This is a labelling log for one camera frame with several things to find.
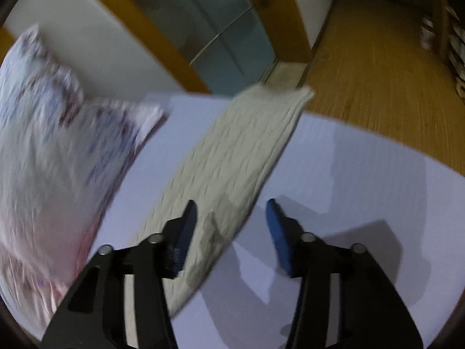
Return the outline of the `cream cable-knit sweater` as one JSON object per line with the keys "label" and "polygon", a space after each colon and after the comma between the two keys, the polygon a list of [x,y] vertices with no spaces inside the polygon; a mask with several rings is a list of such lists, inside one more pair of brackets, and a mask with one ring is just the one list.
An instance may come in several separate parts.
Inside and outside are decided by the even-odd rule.
{"label": "cream cable-knit sweater", "polygon": [[248,218],[314,92],[256,84],[234,97],[178,166],[134,240],[161,231],[187,201],[198,221],[185,269],[164,283],[175,316],[199,289]]}

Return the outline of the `pink floral pillow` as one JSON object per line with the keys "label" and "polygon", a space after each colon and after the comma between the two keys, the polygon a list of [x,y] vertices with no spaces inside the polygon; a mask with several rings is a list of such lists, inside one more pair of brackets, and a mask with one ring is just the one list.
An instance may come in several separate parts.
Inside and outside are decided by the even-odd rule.
{"label": "pink floral pillow", "polygon": [[1,65],[1,295],[35,338],[163,117],[157,103],[86,99],[36,26],[9,49]]}

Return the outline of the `lavender bed sheet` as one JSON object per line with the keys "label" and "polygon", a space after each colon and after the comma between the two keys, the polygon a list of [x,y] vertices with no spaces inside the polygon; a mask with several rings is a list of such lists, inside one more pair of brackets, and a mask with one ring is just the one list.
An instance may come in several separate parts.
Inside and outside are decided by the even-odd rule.
{"label": "lavender bed sheet", "polygon": [[464,292],[464,177],[312,91],[1,100],[1,293],[42,348],[426,348]]}

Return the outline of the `frosted glass door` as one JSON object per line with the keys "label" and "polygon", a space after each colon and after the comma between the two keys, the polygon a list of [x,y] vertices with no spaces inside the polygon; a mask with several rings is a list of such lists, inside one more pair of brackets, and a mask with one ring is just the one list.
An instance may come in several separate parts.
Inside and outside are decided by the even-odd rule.
{"label": "frosted glass door", "polygon": [[275,60],[251,0],[133,0],[185,57],[208,89],[234,96]]}

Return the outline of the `wooden door frame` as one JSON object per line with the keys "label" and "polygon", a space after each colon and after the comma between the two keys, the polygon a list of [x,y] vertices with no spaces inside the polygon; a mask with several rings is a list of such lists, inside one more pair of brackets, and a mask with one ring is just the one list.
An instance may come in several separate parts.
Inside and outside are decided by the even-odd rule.
{"label": "wooden door frame", "polygon": [[[99,1],[143,44],[183,89],[190,92],[211,92],[185,57],[133,0]],[[308,63],[311,59],[310,43],[296,0],[251,2],[275,53],[275,60],[267,72],[278,61]]]}

